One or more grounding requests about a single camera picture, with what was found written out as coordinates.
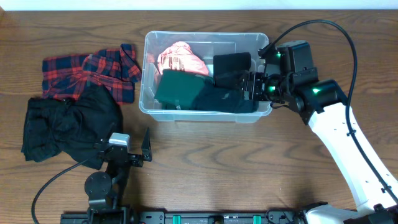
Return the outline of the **black garment with strap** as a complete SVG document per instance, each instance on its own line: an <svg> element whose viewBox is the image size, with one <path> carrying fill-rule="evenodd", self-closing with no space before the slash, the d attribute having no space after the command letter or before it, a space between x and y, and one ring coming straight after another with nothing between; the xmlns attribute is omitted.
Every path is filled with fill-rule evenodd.
<svg viewBox="0 0 398 224"><path fill-rule="evenodd" d="M249 52L215 55L213 78L220 88L240 89L251 68Z"/></svg>

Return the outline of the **dark navy garment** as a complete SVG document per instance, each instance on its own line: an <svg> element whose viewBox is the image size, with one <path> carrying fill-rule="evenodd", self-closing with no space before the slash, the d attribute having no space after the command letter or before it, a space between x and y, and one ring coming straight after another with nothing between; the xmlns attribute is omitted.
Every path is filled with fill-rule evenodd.
<svg viewBox="0 0 398 224"><path fill-rule="evenodd" d="M223 113L253 113L259 103L244 100L239 90L205 86L192 102L193 110L218 111Z"/></svg>

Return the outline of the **dark green garment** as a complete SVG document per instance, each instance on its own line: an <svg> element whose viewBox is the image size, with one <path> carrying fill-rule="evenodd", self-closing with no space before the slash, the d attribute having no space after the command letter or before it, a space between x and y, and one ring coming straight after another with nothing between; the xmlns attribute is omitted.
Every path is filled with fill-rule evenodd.
<svg viewBox="0 0 398 224"><path fill-rule="evenodd" d="M195 99L205 87L214 84L208 75L164 70L154 98L167 105L167 110L194 110Z"/></svg>

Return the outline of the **pink shirt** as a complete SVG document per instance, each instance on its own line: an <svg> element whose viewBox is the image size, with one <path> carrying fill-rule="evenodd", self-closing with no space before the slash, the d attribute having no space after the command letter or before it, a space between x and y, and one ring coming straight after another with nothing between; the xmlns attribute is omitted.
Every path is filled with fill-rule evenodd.
<svg viewBox="0 0 398 224"><path fill-rule="evenodd" d="M157 59L158 70L177 70L200 75L209 75L203 60L196 56L188 43L178 41L167 47Z"/></svg>

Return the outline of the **red navy plaid shirt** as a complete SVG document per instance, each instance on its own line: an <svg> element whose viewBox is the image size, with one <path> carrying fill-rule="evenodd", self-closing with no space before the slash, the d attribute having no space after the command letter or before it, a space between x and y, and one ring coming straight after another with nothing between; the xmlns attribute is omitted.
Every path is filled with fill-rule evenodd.
<svg viewBox="0 0 398 224"><path fill-rule="evenodd" d="M142 78L133 44L91 54L48 57L42 61L42 73L43 98L76 100L90 86L105 86L120 105L134 102L135 84Z"/></svg>

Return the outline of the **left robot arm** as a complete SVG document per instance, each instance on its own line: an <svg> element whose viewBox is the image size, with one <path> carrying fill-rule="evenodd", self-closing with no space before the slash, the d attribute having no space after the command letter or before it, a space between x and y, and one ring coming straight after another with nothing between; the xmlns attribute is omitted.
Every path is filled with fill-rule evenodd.
<svg viewBox="0 0 398 224"><path fill-rule="evenodd" d="M122 205L124 191L132 167L142 167L152 160L150 130L147 129L141 153L130 153L130 135L113 133L96 145L98 158L107 163L104 172L91 174L85 182L88 196L88 218L85 223L135 223L137 218L130 206Z"/></svg>

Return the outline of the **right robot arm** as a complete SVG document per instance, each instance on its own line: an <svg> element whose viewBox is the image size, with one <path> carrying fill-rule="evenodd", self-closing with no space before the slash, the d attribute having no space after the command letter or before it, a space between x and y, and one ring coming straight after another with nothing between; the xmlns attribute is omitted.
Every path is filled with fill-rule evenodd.
<svg viewBox="0 0 398 224"><path fill-rule="evenodd" d="M332 155L356 205L352 211L318 202L299 211L295 222L397 223L397 179L366 139L337 82L318 79L309 43L269 44L258 55L264 70L244 79L245 97L297 113Z"/></svg>

